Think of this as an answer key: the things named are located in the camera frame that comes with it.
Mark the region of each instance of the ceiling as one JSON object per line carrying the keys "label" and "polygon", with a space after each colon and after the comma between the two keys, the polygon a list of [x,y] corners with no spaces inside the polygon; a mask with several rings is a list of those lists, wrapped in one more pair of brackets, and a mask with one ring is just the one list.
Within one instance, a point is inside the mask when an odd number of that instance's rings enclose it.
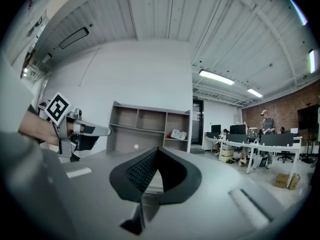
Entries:
{"label": "ceiling", "polygon": [[[82,27],[88,36],[59,48]],[[307,61],[317,44],[289,0],[70,0],[44,29],[33,64],[40,66],[50,53],[47,66],[53,68],[102,42],[132,38],[189,42],[193,95],[232,106],[267,101],[319,77],[309,73]],[[200,69],[235,84],[201,77]],[[247,92],[250,88],[263,99]]]}

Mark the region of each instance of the doorway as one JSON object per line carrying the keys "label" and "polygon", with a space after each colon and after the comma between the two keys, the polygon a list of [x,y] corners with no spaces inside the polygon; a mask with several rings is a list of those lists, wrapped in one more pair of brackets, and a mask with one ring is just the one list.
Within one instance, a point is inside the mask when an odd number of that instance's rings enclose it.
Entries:
{"label": "doorway", "polygon": [[204,101],[193,100],[191,145],[202,146],[204,134]]}

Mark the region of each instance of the shelving unit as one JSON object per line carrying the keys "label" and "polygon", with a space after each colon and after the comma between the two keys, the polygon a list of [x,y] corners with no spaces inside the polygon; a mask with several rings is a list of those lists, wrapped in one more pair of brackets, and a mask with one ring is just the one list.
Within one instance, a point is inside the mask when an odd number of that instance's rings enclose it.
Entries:
{"label": "shelving unit", "polygon": [[[113,103],[107,152],[129,153],[139,149],[167,147],[188,151],[190,111]],[[186,132],[185,140],[167,138],[173,129]]]}

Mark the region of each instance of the brick wall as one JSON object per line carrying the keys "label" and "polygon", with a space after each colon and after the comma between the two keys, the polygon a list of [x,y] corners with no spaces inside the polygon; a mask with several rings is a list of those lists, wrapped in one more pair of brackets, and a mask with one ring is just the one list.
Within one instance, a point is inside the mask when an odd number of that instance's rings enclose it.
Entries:
{"label": "brick wall", "polygon": [[[268,110],[268,114],[274,119],[277,132],[280,131],[281,127],[286,130],[298,128],[297,110],[306,108],[308,103],[310,103],[310,106],[318,104],[318,95],[320,95],[320,80],[292,94],[244,108],[242,109],[242,119],[248,127],[261,128],[263,117],[260,114],[263,110]],[[309,139],[308,130],[299,130],[299,133],[303,137],[302,145],[305,145],[306,140]]]}

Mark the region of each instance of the floor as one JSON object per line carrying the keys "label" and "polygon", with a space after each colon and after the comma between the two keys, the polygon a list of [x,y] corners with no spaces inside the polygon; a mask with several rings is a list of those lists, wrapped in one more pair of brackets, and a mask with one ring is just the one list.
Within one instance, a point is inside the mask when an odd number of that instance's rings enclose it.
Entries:
{"label": "floor", "polygon": [[[204,156],[208,159],[218,161],[218,157],[215,156],[214,153],[212,152],[205,152],[205,154],[197,154],[197,155]],[[233,157],[235,159],[239,158],[240,153],[235,152]],[[275,187],[273,186],[273,184],[276,180],[277,174],[278,173],[288,174],[292,166],[291,161],[287,160],[285,163],[283,163],[281,159],[278,161],[278,157],[280,157],[280,155],[278,156],[276,155],[273,158],[271,169],[267,169],[265,167],[257,167],[257,169],[252,168],[252,171],[249,174],[246,174],[246,171],[248,168],[246,164],[244,164],[243,166],[239,166],[238,163],[235,161],[233,164],[229,164],[229,166],[233,167],[243,175],[249,177],[255,183],[267,189],[287,209],[308,195],[310,191],[309,182],[315,168],[311,168],[310,167],[311,164],[307,164],[305,162],[302,162],[301,160],[298,160],[296,165],[296,172],[300,175],[301,179],[296,189],[289,190],[287,188]]]}

